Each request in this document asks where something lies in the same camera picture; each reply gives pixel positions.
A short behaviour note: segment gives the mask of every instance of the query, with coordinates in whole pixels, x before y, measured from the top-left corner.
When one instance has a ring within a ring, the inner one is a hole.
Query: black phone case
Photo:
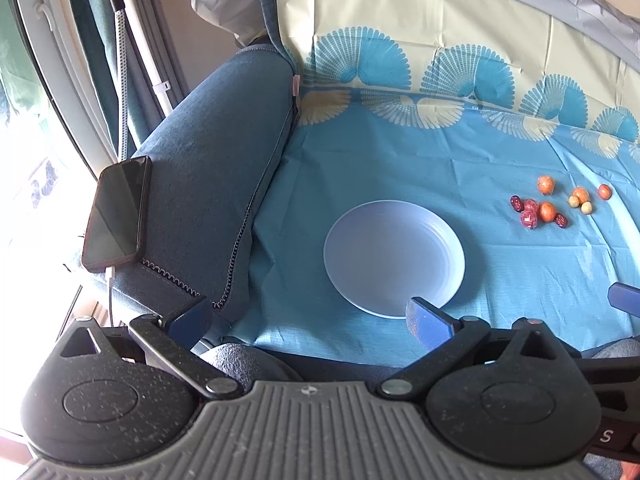
[[[143,176],[142,183],[142,197],[140,199],[140,215],[138,216],[138,243],[136,252],[133,254],[128,254],[127,256],[121,256],[120,258],[114,258],[113,260],[107,260],[101,262],[99,264],[89,264],[87,265],[84,260],[84,250],[86,247],[86,241],[90,236],[89,226],[91,225],[91,217],[86,224],[86,231],[84,233],[84,244],[82,244],[82,257],[80,259],[82,266],[88,270],[89,272],[104,272],[108,267],[114,266],[122,266],[126,264],[131,264],[134,262],[138,262],[142,259],[142,256],[145,254],[145,246],[146,246],[146,213],[148,211],[149,205],[149,188],[151,186],[151,158],[148,156],[137,156],[136,158],[130,158],[129,160],[124,160],[122,162],[118,162],[118,164],[127,164],[132,160],[139,160],[140,158],[145,159],[145,174]],[[95,208],[95,201],[98,197],[98,192],[96,190],[94,196],[94,202],[91,206],[91,211]]]

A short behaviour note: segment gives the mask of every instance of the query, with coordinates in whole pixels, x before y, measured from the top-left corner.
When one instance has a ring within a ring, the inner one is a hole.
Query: plate rim
[[[324,263],[324,272],[326,273],[326,275],[329,278],[329,281],[331,282],[331,284],[334,286],[334,289],[338,291],[338,293],[345,299],[347,300],[349,303],[351,303],[354,307],[359,308],[360,310],[362,310],[363,312],[366,312],[367,314],[371,314],[372,316],[376,316],[376,317],[382,317],[384,319],[406,319],[406,316],[389,316],[387,314],[380,314],[378,312],[373,312],[371,310],[369,310],[368,308],[365,308],[363,306],[360,306],[356,303],[354,303],[353,301],[351,301],[349,298],[347,298],[347,296],[337,287],[337,285],[335,285],[334,279],[331,276],[331,273],[329,272],[329,270],[327,269],[327,265],[326,265],[326,244],[328,239],[330,238],[332,232],[334,231],[334,228],[336,225],[338,225],[338,223],[340,222],[340,220],[342,220],[342,218],[344,218],[345,216],[347,216],[349,213],[355,211],[356,209],[359,209],[361,207],[367,206],[367,205],[372,205],[372,204],[377,204],[377,203],[381,203],[381,202],[393,202],[393,203],[401,203],[401,204],[405,204],[405,205],[411,205],[414,207],[418,207],[424,211],[426,211],[427,213],[432,214],[433,216],[435,216],[437,219],[439,219],[445,226],[447,229],[449,229],[449,231],[453,234],[453,238],[455,240],[455,243],[460,247],[460,252],[462,253],[462,272],[460,272],[460,280],[457,283],[455,289],[453,290],[452,295],[447,298],[447,300],[444,302],[445,306],[447,303],[449,303],[449,301],[451,301],[451,299],[458,293],[458,291],[460,290],[460,286],[462,285],[462,281],[464,280],[465,277],[465,271],[466,271],[466,256],[465,256],[465,250],[462,247],[462,243],[460,243],[460,238],[458,238],[458,235],[456,234],[456,232],[453,230],[453,228],[446,222],[444,221],[444,219],[437,215],[436,213],[434,213],[433,211],[431,211],[430,209],[427,209],[426,207],[423,207],[419,204],[416,204],[414,202],[407,202],[406,200],[393,200],[393,199],[382,199],[382,200],[372,200],[370,202],[364,202],[362,204],[359,204],[357,206],[352,207],[351,209],[349,209],[348,211],[346,211],[345,213],[343,213],[342,215],[340,215],[338,217],[338,219],[334,222],[334,224],[331,226],[331,228],[329,229],[328,233],[326,234],[326,237],[324,238],[324,244],[322,245],[322,262]]]

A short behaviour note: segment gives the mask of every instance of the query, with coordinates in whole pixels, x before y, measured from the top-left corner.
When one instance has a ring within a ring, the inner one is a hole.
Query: orange fruit
[[[577,196],[580,204],[584,204],[589,201],[589,192],[583,187],[576,187],[572,191],[572,195]]]
[[[557,213],[556,206],[551,202],[543,202],[538,209],[538,216],[543,222],[553,222]]]
[[[543,175],[538,179],[538,190],[543,195],[550,195],[554,192],[556,182],[548,175]]]
[[[607,184],[600,184],[600,187],[598,188],[598,194],[600,195],[601,199],[609,200],[609,198],[611,198],[611,188],[607,186]]]

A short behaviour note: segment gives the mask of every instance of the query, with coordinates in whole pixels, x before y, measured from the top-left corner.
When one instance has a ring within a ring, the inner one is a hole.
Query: metal pivot screw
[[[238,389],[238,383],[228,377],[216,377],[207,381],[205,388],[215,395],[228,395]]]
[[[404,379],[388,379],[382,383],[380,389],[387,395],[400,397],[410,393],[414,386]]]

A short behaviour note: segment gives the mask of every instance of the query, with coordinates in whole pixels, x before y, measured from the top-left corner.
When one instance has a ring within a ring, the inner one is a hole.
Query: white cable
[[[129,130],[127,128],[127,44],[126,14],[124,9],[116,11],[116,56],[118,61],[118,160],[127,160],[127,141]]]
[[[108,301],[108,309],[109,309],[109,322],[111,326],[113,326],[113,280],[116,276],[116,268],[111,266],[107,267],[106,272],[104,273],[104,279],[107,282],[107,301]]]

